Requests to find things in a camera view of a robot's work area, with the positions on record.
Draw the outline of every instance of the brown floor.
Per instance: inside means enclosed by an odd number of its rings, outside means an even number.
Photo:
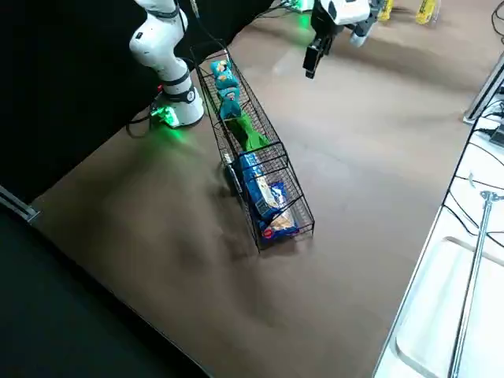
[[[314,81],[298,16],[237,37],[312,240],[257,255],[207,119],[117,133],[37,200],[38,226],[215,376],[370,376],[501,49],[494,3],[443,0],[437,28],[396,18],[358,50],[342,36]]]

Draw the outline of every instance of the green bag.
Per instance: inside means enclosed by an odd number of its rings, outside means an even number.
[[[235,136],[239,145],[247,152],[271,144],[264,135],[254,130],[248,114],[242,111],[242,116],[224,121],[228,130]]]

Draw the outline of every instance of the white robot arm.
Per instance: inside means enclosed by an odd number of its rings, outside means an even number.
[[[306,49],[306,77],[315,76],[320,59],[329,53],[332,41],[344,28],[353,31],[350,43],[361,46],[383,5],[384,0],[315,0],[311,25],[316,35]]]
[[[173,0],[135,0],[147,12],[146,21],[132,36],[135,58],[156,71],[163,84],[157,98],[167,109],[171,127],[195,124],[203,117],[203,102],[192,83],[185,61],[173,53],[187,29],[187,17]]]

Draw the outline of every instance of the green led light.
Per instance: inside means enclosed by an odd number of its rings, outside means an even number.
[[[166,106],[164,121],[170,126],[178,126],[180,124],[179,119],[176,117],[175,110],[173,110],[171,106]]]
[[[305,12],[313,8],[313,0],[291,0],[289,6],[299,12]]]
[[[162,121],[164,121],[167,125],[175,127],[180,125],[179,119],[175,114],[175,110],[171,106],[160,106],[156,110],[154,110],[151,116],[159,116]]]
[[[299,27],[303,29],[309,29],[310,28],[310,17],[308,13],[301,14],[299,15]]]

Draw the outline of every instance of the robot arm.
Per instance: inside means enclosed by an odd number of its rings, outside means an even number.
[[[308,45],[302,67],[312,79],[322,56],[329,54],[332,41],[344,29],[351,29],[350,43],[361,46],[378,18],[384,0],[315,0],[311,25],[315,38]]]

